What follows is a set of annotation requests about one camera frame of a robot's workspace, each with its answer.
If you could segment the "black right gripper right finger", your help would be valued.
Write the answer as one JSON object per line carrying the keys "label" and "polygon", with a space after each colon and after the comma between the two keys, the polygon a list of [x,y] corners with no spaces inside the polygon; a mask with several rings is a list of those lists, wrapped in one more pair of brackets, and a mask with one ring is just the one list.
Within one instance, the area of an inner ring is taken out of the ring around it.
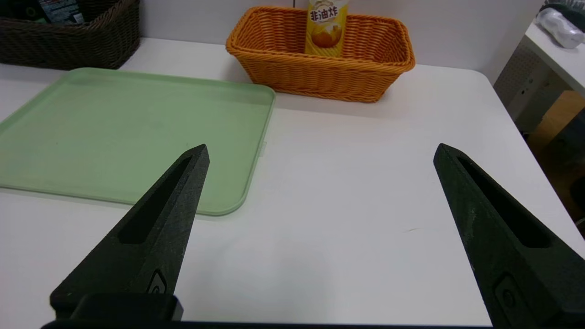
{"label": "black right gripper right finger", "polygon": [[492,325],[583,327],[583,257],[464,152],[433,164]]}

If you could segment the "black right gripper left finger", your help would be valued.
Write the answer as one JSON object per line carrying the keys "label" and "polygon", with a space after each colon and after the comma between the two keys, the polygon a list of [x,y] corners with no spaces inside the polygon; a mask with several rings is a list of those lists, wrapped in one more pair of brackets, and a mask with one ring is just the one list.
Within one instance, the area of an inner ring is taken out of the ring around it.
{"label": "black right gripper left finger", "polygon": [[174,296],[209,167],[184,152],[50,295],[57,320],[180,320]]}

